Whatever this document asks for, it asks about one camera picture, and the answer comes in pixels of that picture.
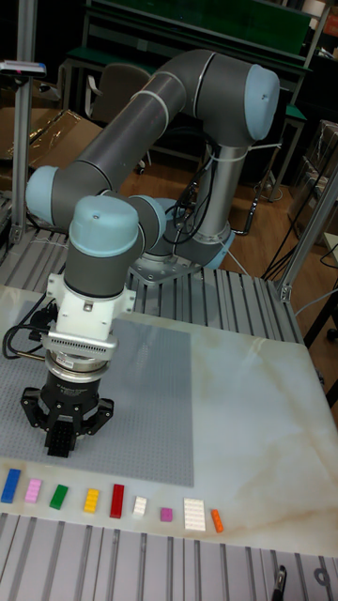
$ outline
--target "blue lego brick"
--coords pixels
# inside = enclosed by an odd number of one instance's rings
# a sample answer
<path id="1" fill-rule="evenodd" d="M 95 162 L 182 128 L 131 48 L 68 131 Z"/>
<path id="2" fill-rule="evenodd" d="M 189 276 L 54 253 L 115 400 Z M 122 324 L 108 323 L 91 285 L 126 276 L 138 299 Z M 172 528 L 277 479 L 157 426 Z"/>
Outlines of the blue lego brick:
<path id="1" fill-rule="evenodd" d="M 13 503 L 15 490 L 19 482 L 21 470 L 9 470 L 8 478 L 1 495 L 2 503 Z"/>

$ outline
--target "green lego brick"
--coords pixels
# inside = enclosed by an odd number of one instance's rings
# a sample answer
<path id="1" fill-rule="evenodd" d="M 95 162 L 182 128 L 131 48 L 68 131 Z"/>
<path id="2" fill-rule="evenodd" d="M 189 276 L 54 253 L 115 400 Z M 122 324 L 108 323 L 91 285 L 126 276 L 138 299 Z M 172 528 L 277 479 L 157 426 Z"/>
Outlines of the green lego brick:
<path id="1" fill-rule="evenodd" d="M 53 507 L 53 509 L 61 509 L 61 505 L 67 495 L 67 491 L 67 486 L 58 485 L 50 502 L 50 507 Z"/>

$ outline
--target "white table top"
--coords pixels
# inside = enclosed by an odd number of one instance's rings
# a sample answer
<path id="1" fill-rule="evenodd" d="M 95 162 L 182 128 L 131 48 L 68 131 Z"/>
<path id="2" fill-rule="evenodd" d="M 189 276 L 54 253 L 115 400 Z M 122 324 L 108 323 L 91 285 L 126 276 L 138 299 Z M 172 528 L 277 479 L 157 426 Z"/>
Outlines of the white table top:
<path id="1" fill-rule="evenodd" d="M 15 321 L 24 301 L 37 297 L 0 288 L 0 333 Z M 338 434 L 307 349 L 151 316 L 129 318 L 191 335 L 194 487 L 3 459 L 0 483 L 8 468 L 21 469 L 23 477 L 14 503 L 0 509 L 338 557 Z M 33 477 L 44 482 L 37 505 L 27 505 L 23 497 Z M 126 486 L 120 520 L 109 518 L 114 483 Z M 56 484 L 69 486 L 59 512 L 49 507 Z M 93 516 L 82 511 L 89 487 L 101 491 Z M 135 495 L 148 498 L 141 519 L 132 516 Z M 206 532 L 184 530 L 184 497 L 205 501 Z M 161 507 L 173 508 L 172 523 L 160 522 Z M 213 508 L 220 512 L 223 534 L 213 527 Z"/>

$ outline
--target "white lego brick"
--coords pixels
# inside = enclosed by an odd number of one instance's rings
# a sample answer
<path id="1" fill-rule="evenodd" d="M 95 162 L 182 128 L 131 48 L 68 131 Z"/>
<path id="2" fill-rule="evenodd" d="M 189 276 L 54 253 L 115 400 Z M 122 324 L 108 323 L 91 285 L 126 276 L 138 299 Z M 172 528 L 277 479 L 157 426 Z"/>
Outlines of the white lego brick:
<path id="1" fill-rule="evenodd" d="M 133 508 L 133 514 L 135 516 L 142 517 L 146 511 L 146 498 L 145 497 L 136 497 L 135 504 Z"/>
<path id="2" fill-rule="evenodd" d="M 206 530 L 204 501 L 184 499 L 184 528 L 201 532 Z"/>

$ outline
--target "yellow lego brick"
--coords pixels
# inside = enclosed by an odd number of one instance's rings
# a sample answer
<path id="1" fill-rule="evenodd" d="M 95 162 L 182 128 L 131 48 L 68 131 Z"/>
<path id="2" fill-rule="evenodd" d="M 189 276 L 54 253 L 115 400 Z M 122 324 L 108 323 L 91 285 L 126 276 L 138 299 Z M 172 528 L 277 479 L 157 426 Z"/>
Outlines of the yellow lego brick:
<path id="1" fill-rule="evenodd" d="M 100 491 L 96 488 L 89 488 L 84 504 L 84 511 L 88 514 L 95 514 Z"/>

